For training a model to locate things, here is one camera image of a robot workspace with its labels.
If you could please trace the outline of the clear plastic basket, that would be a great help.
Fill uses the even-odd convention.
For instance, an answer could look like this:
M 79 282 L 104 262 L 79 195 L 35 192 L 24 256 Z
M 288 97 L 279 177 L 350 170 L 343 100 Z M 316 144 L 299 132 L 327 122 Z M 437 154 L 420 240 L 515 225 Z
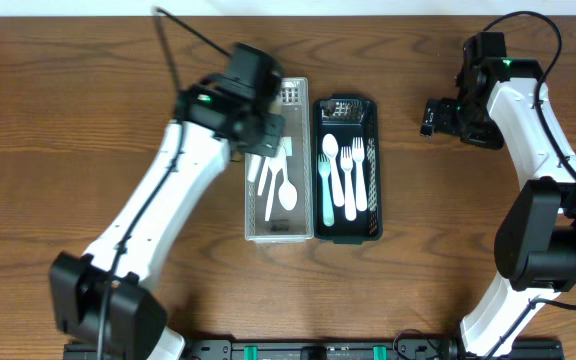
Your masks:
M 312 165 L 310 144 L 309 84 L 305 77 L 285 78 L 281 85 L 281 115 L 285 119 L 283 137 L 292 138 L 293 155 L 287 157 L 288 177 L 297 189 L 297 204 L 286 211 L 280 204 L 278 190 L 282 170 L 276 178 L 276 190 L 270 220 L 264 220 L 271 173 L 264 193 L 257 196 L 257 181 L 245 183 L 245 239 L 256 243 L 303 242 L 313 237 Z

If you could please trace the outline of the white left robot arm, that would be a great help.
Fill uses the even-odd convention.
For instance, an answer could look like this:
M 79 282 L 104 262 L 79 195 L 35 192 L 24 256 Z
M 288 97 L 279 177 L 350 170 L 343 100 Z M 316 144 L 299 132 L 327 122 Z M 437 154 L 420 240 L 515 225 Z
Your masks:
M 203 82 L 179 93 L 157 154 L 117 217 L 74 256 L 57 255 L 49 283 L 57 328 L 88 359 L 178 359 L 185 338 L 154 296 L 163 265 L 232 151 L 271 156 L 280 144 L 281 84 L 268 93 Z

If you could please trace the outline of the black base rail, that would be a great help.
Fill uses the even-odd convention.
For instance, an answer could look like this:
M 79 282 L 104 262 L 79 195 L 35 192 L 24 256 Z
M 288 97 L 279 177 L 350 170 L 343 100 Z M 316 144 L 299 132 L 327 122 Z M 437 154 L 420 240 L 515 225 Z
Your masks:
M 466 353 L 457 338 L 436 335 L 398 335 L 388 342 L 240 342 L 190 340 L 178 359 L 188 360 L 386 360 L 484 359 Z M 62 359 L 96 359 L 94 346 L 64 345 Z M 516 340 L 507 355 L 490 359 L 564 360 L 558 340 Z

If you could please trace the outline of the white label in basket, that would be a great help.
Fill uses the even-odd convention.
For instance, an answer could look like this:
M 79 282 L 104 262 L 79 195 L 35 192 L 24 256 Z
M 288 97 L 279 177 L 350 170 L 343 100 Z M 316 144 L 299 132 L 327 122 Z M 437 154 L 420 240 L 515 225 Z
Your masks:
M 292 150 L 292 138 L 291 137 L 283 137 L 282 138 L 282 146 L 284 147 L 285 153 L 287 157 L 290 157 L 293 155 L 293 150 Z

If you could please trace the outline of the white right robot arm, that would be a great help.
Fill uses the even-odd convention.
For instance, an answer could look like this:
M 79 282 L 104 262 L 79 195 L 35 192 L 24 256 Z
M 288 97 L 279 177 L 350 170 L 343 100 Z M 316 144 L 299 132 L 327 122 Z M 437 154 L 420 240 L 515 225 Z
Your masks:
M 557 299 L 576 285 L 576 154 L 550 105 L 545 76 L 534 59 L 467 60 L 457 97 L 431 99 L 424 112 L 424 136 L 507 148 L 519 182 L 495 237 L 497 273 L 459 323 L 464 355 L 499 359 L 543 307 L 576 311 Z

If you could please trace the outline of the black plastic basket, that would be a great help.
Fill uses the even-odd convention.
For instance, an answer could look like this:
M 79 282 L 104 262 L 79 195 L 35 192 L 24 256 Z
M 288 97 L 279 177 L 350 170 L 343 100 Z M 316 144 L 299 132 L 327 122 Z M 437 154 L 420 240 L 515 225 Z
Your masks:
M 357 213 L 357 219 L 346 219 L 344 209 L 333 208 L 334 223 L 324 224 L 324 188 L 322 177 L 312 171 L 314 236 L 336 244 L 362 244 L 378 240 L 383 233 L 378 136 L 378 111 L 374 101 L 359 95 L 334 94 L 318 99 L 313 105 L 312 163 L 324 156 L 322 141 L 325 135 L 335 136 L 340 147 L 350 146 L 352 140 L 363 142 L 362 171 L 366 186 L 367 209 Z

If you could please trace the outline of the white plastic fork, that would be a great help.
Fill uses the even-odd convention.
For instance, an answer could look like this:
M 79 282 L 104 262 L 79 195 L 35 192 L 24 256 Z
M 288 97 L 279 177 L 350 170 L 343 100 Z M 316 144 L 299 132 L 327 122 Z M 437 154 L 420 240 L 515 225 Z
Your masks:
M 341 148 L 340 165 L 344 173 L 344 213 L 348 221 L 354 221 L 357 214 L 352 185 L 353 160 L 350 146 L 344 146 Z
M 356 194 L 355 202 L 356 209 L 360 212 L 367 209 L 367 194 L 366 185 L 364 180 L 363 162 L 365 159 L 365 149 L 362 137 L 354 137 L 352 141 L 352 158 L 355 163 L 356 170 Z

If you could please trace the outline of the pale pink plastic spoon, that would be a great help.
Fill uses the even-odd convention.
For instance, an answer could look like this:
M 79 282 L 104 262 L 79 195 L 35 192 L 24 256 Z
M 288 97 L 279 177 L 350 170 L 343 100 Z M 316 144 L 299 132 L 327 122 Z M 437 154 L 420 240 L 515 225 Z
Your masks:
M 344 205 L 344 194 L 337 167 L 339 146 L 333 134 L 326 134 L 322 139 L 322 150 L 330 163 L 333 203 L 336 207 Z

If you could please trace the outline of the mint green plastic fork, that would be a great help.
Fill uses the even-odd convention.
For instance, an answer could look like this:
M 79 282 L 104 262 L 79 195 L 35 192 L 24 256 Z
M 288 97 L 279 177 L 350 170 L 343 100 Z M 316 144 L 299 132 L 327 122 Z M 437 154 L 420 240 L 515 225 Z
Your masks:
M 329 183 L 331 167 L 328 158 L 324 154 L 320 154 L 317 157 L 317 169 L 322 182 L 322 221 L 326 227 L 332 227 L 335 220 Z

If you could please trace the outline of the white plastic spoon top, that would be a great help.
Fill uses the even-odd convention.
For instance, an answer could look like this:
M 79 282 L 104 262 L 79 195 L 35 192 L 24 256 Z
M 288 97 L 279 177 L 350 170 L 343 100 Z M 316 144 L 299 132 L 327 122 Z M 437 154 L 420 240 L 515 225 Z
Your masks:
M 270 158 L 264 157 L 261 173 L 259 176 L 258 187 L 257 187 L 257 196 L 262 196 L 264 193 L 264 188 L 266 185 L 267 176 L 268 176 L 268 172 L 269 172 L 269 164 L 270 164 Z

